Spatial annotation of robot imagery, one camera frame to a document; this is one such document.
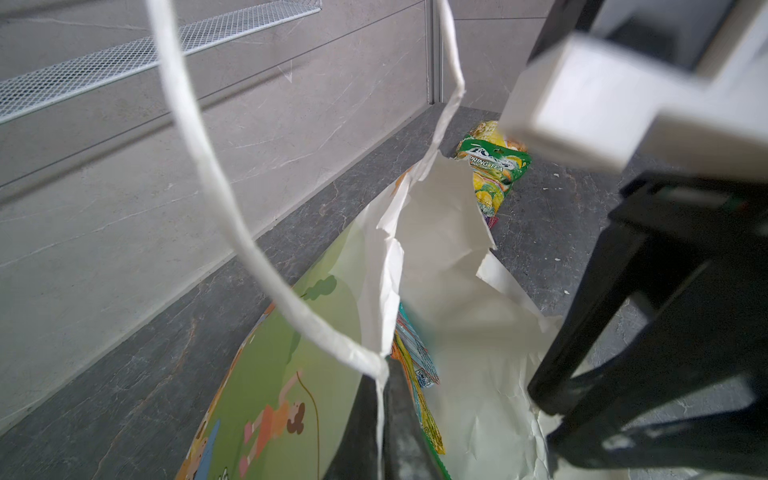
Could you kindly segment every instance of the cartoon character in orange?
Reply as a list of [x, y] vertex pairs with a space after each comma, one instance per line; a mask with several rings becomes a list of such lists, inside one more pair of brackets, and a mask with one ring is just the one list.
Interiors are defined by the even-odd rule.
[[259, 435], [253, 443], [250, 452], [248, 452], [248, 455], [240, 459], [239, 470], [241, 478], [245, 477], [250, 464], [259, 458], [259, 455], [261, 455], [266, 444], [272, 439], [279, 438], [283, 434], [283, 430], [287, 430], [288, 433], [295, 433], [297, 435], [301, 435], [301, 432], [304, 431], [303, 420], [304, 412], [306, 411], [304, 403], [294, 402], [289, 405], [286, 400], [288, 392], [294, 385], [296, 385], [300, 376], [301, 370], [296, 372], [296, 375], [291, 376], [283, 389], [280, 390], [280, 395], [277, 397], [279, 405], [277, 410], [273, 409], [272, 406], [267, 405], [264, 407], [264, 410], [261, 411], [259, 416], [256, 417], [256, 420], [245, 424], [243, 444], [248, 443], [256, 430], [259, 431]]

